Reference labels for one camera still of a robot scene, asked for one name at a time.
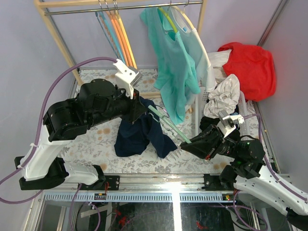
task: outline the robotic hand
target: robotic hand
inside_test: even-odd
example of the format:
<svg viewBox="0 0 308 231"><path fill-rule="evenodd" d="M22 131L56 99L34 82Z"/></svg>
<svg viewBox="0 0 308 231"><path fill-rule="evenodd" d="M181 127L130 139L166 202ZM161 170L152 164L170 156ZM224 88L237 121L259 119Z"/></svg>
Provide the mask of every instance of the robotic hand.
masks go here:
<svg viewBox="0 0 308 231"><path fill-rule="evenodd" d="M128 68L122 61L114 63L117 85L104 79L95 79L81 86L76 98L53 104L43 118L43 126L36 151L21 170L22 190L51 189L60 184L83 183L89 189L99 189L105 182L100 166L78 166L57 157L63 147L77 136L98 124L121 117L130 123L147 111L134 90L141 77L139 71ZM16 167L28 158L15 158Z"/></svg>
<svg viewBox="0 0 308 231"><path fill-rule="evenodd" d="M215 155L234 158L220 176L205 174L205 189L234 190L247 192L276 208L297 228L308 231L308 193L305 193L275 174L266 164L265 152L260 140L251 136L251 140L235 139L228 136L236 129L236 124L244 122L241 115L230 116L227 112L219 113L220 122L211 125L192 143L180 146L195 156L210 160Z"/></svg>

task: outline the cable tie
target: cable tie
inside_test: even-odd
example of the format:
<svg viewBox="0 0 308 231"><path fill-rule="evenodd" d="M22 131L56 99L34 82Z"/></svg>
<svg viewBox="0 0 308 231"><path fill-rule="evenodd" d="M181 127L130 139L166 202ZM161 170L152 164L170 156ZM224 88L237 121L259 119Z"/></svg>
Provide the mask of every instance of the cable tie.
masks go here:
<svg viewBox="0 0 308 231"><path fill-rule="evenodd" d="M36 144L34 144L34 143L30 143L30 146L31 146L31 147L36 147L36 148L38 147L38 145L36 145Z"/></svg>
<svg viewBox="0 0 308 231"><path fill-rule="evenodd" d="M22 167L21 165L18 165L17 168L25 169L25 167Z"/></svg>

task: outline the teal shirt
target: teal shirt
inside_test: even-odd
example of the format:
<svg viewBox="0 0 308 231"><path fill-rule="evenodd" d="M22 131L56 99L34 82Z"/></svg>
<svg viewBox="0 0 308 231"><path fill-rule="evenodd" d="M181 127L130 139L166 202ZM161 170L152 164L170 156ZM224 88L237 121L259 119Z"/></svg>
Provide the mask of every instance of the teal shirt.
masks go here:
<svg viewBox="0 0 308 231"><path fill-rule="evenodd" d="M193 94L199 94L195 63L186 52L180 33L165 30L164 15L157 8L147 8L141 19L148 26L149 39L158 62L158 78L154 86L160 89L162 100L174 124L185 119L185 104Z"/></svg>

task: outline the white laundry basket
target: white laundry basket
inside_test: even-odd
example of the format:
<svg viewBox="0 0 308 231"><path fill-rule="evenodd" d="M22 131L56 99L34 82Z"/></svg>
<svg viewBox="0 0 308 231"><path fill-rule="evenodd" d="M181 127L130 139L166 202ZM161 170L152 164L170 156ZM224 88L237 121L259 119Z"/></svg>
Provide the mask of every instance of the white laundry basket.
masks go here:
<svg viewBox="0 0 308 231"><path fill-rule="evenodd" d="M204 107L205 107L206 101L208 99L208 94L209 94L209 92L205 91L205 87L200 87L200 90L201 90L201 93L198 95L198 97L196 97L196 101L195 101L196 103L195 135L196 136L201 132L201 129L199 128L199 126L200 126L202 117L204 117L203 111L204 111ZM240 98L239 98L238 106L239 106L240 115L242 116L248 115L245 96L244 96L244 93L242 93L241 91L240 91ZM250 135L248 120L245 120L245 123L241 124L240 133L242 136Z"/></svg>

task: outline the yellow hanger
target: yellow hanger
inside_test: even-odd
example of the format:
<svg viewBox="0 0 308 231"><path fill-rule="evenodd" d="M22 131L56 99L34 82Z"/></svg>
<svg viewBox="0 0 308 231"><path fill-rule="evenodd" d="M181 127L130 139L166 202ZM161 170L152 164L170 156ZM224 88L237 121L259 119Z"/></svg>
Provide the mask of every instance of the yellow hanger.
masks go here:
<svg viewBox="0 0 308 231"><path fill-rule="evenodd" d="M126 30L124 28L122 19L121 19L121 17L120 17L118 12L116 13L116 17L117 17L117 19L119 21L121 30L122 30L123 35L124 35L125 42L126 42L127 47L128 47L128 51L129 51L129 54L130 54L130 57L131 57L131 61L132 61L132 66L137 69L137 65L136 65L136 62L135 62L135 58L134 58L133 52L131 50L131 46L130 46L130 43L129 43L129 40L128 40L128 37L127 37L127 34L126 34Z"/></svg>
<svg viewBox="0 0 308 231"><path fill-rule="evenodd" d="M174 32L177 33L177 32L178 32L178 29L175 27L173 21L171 20L171 18L169 17L169 15L166 13L166 11L165 11L163 8L161 8L161 7L158 7L158 9L161 11L161 13L163 13L163 15L164 15L164 16L166 17L166 19L169 21L169 23L170 23L172 29L174 30Z"/></svg>

